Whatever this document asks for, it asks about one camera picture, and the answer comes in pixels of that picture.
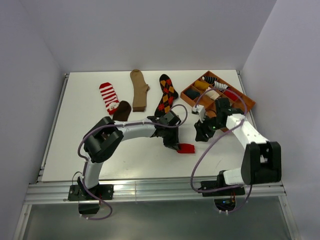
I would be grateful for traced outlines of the red patterned sock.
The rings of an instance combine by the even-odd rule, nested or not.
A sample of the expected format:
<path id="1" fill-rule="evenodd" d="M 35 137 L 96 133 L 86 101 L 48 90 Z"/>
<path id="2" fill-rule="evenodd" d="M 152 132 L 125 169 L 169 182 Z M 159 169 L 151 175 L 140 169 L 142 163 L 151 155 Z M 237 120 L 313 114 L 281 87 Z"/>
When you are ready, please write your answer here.
<path id="1" fill-rule="evenodd" d="M 194 154 L 196 152 L 196 149 L 193 144 L 180 143 L 177 152 L 179 154 Z"/>

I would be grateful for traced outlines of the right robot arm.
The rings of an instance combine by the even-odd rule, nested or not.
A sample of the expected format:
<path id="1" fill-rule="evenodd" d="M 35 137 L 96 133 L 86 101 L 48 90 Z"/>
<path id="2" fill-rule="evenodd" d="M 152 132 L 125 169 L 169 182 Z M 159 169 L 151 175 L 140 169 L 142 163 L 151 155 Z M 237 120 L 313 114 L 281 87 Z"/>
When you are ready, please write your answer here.
<path id="1" fill-rule="evenodd" d="M 247 120 L 240 108 L 232 108 L 228 98 L 215 100 L 215 117 L 206 115 L 205 107 L 196 105 L 192 113 L 199 115 L 194 124 L 195 140 L 207 142 L 217 130 L 228 129 L 244 148 L 241 167 L 223 170 L 216 183 L 217 191 L 229 194 L 234 185 L 277 183 L 282 178 L 281 146 L 262 136 Z"/>

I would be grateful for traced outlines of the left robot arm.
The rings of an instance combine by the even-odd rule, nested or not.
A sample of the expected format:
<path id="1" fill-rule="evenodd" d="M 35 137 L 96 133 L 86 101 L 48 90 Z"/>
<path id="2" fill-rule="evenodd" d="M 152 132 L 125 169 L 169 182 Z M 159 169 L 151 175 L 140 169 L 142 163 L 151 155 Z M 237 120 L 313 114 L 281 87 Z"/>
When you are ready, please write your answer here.
<path id="1" fill-rule="evenodd" d="M 123 141 L 160 137 L 166 148 L 179 150 L 181 123 L 173 111 L 161 117 L 148 116 L 138 121 L 121 122 L 110 117 L 102 118 L 86 134 L 78 147 L 78 155 L 84 159 L 83 172 L 77 180 L 79 194 L 86 200 L 96 197 L 103 163 L 111 158 Z"/>

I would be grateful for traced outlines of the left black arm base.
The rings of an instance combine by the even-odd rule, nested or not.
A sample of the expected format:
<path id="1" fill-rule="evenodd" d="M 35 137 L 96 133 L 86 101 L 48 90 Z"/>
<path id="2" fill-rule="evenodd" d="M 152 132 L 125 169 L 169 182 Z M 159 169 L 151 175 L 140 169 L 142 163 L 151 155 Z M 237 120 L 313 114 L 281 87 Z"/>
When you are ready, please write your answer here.
<path id="1" fill-rule="evenodd" d="M 97 186 L 90 188 L 89 191 L 102 200 L 112 200 L 114 194 L 113 184 L 98 184 Z M 82 215 L 93 216 L 98 213 L 101 207 L 99 203 L 82 203 L 84 201 L 93 201 L 96 198 L 92 197 L 85 191 L 82 183 L 71 185 L 69 188 L 68 198 L 69 202 L 79 202 L 78 211 Z"/>

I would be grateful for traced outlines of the navy blue sock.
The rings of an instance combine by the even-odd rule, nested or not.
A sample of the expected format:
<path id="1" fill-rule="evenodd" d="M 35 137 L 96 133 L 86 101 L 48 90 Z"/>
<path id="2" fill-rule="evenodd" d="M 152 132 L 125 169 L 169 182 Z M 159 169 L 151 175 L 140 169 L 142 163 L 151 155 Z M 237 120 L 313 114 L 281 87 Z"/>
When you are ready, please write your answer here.
<path id="1" fill-rule="evenodd" d="M 196 98 L 198 98 L 201 94 L 196 91 L 196 90 L 193 90 L 191 88 L 187 89 L 184 94 L 190 98 L 191 100 L 195 100 Z"/>

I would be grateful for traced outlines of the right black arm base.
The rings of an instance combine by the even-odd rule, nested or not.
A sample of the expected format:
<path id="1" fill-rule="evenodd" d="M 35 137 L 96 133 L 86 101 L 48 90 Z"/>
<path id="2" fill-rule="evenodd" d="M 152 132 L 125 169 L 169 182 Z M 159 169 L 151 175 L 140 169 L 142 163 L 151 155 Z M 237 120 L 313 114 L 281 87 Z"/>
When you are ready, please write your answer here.
<path id="1" fill-rule="evenodd" d="M 226 187 L 225 183 L 219 183 L 218 180 L 206 180 L 200 182 L 200 191 L 209 191 Z M 224 197 L 214 199 L 214 204 L 219 211 L 230 212 L 236 208 L 236 196 L 244 196 L 245 189 L 243 187 L 235 187 L 215 192 L 202 193 L 203 197 Z"/>

